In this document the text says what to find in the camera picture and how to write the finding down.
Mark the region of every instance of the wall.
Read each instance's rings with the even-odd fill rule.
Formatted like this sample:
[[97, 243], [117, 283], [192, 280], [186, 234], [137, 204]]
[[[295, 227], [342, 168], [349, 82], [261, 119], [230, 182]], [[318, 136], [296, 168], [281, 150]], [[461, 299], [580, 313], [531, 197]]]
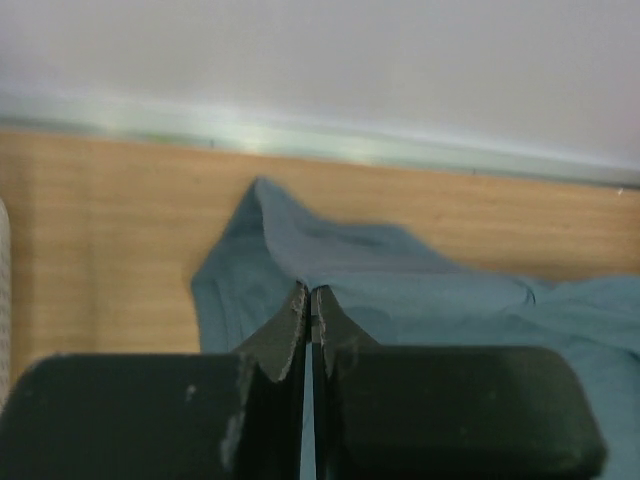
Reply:
[[637, 0], [3, 0], [0, 116], [331, 127], [640, 172], [638, 25]]

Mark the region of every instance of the cloth fold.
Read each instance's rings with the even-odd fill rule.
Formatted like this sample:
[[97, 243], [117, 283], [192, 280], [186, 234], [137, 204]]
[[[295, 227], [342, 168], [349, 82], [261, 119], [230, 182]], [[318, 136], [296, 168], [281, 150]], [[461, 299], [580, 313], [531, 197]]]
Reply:
[[[275, 314], [296, 280], [310, 289], [330, 285], [347, 315], [383, 344], [559, 352], [608, 443], [602, 478], [639, 474], [639, 276], [553, 284], [471, 269], [401, 227], [321, 218], [259, 178], [192, 281], [202, 351], [239, 345]], [[315, 478], [310, 377], [308, 371], [303, 480]]]

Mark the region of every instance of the wooden table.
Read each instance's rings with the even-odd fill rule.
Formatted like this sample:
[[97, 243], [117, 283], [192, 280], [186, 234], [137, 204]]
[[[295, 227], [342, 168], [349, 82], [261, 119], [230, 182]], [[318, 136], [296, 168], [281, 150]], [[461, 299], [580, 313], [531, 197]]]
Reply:
[[640, 272], [640, 194], [523, 179], [0, 132], [13, 378], [54, 352], [194, 352], [189, 280], [256, 175], [341, 221], [553, 279]]

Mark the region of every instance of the folded fabric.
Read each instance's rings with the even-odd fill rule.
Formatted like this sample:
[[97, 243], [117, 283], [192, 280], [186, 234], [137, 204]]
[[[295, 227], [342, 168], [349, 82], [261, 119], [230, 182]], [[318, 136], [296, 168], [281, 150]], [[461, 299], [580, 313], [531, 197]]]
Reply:
[[[295, 280], [330, 285], [382, 344], [539, 345], [580, 378], [609, 448], [602, 478], [640, 472], [640, 277], [553, 284], [452, 262], [393, 225], [342, 225], [260, 178], [192, 282], [203, 352], [238, 346]], [[306, 375], [301, 478], [315, 478]]]

